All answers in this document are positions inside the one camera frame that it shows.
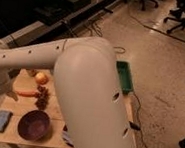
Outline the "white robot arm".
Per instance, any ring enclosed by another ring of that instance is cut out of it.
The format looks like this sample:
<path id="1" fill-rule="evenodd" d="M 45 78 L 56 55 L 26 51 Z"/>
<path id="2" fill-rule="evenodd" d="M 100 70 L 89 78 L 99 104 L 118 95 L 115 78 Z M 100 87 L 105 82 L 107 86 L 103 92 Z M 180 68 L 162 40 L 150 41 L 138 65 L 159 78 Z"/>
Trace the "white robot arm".
<path id="1" fill-rule="evenodd" d="M 113 46 L 103 37 L 17 48 L 0 40 L 0 94 L 13 95 L 11 69 L 51 70 L 74 148 L 137 148 L 116 62 Z"/>

